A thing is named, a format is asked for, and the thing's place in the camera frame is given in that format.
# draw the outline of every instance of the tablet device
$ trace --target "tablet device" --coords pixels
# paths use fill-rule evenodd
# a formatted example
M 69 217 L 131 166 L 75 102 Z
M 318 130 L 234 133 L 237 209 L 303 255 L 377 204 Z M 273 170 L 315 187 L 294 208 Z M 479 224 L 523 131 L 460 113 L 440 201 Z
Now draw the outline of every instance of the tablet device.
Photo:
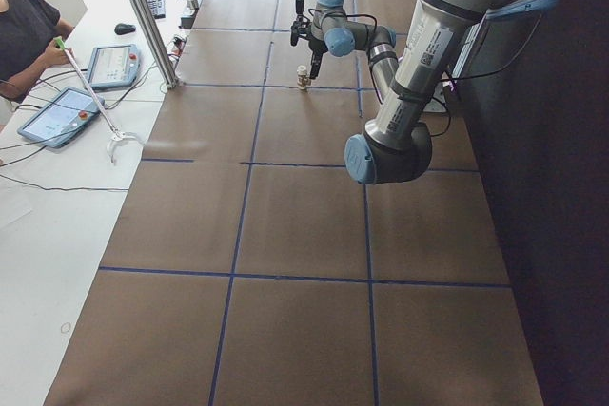
M 140 51 L 135 45 L 96 47 L 88 63 L 87 80 L 94 90 L 129 87 L 140 67 Z
M 23 124 L 17 132 L 48 147 L 69 143 L 99 114 L 93 98 L 81 89 L 66 87 Z

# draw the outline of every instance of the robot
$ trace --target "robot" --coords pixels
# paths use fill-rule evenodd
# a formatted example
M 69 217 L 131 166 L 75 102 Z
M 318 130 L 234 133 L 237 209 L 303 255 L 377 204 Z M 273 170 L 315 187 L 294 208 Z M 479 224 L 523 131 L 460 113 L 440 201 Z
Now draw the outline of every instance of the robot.
M 420 117 L 468 29 L 483 18 L 503 20 L 539 14 L 558 1 L 417 0 L 406 48 L 398 59 L 395 32 L 350 21 L 343 9 L 344 0 L 317 0 L 312 21 L 304 16 L 305 0 L 296 0 L 291 44 L 295 46 L 299 38 L 308 41 L 312 51 L 308 79 L 318 76 L 326 52 L 340 57 L 363 51 L 383 101 L 363 133 L 346 142 L 344 160 L 351 178 L 361 184 L 381 184 L 420 177 L 432 155 L 430 133 Z

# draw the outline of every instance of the brown tiled floor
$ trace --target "brown tiled floor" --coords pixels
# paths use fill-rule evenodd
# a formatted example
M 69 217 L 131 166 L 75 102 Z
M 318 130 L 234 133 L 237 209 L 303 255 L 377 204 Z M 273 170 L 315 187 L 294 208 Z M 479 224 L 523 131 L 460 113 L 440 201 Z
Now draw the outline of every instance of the brown tiled floor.
M 347 3 L 403 44 L 414 0 Z M 365 59 L 299 91 L 292 9 L 204 1 L 47 404 L 541 405 L 463 119 L 355 184 Z

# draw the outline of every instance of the seated person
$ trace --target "seated person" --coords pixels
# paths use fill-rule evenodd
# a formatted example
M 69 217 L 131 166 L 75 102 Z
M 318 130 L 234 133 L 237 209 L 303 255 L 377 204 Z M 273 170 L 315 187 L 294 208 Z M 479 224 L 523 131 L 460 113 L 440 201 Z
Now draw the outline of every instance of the seated person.
M 47 68 L 67 64 L 53 38 L 73 29 L 45 0 L 0 0 L 0 95 L 19 102 Z

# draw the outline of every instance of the black wall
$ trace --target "black wall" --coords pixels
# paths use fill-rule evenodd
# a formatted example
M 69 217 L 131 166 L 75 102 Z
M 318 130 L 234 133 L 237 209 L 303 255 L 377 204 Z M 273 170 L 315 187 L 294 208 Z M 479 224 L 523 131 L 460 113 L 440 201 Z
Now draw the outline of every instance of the black wall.
M 609 0 L 560 0 L 460 82 L 547 406 L 609 405 Z M 470 74 L 532 21 L 493 25 Z

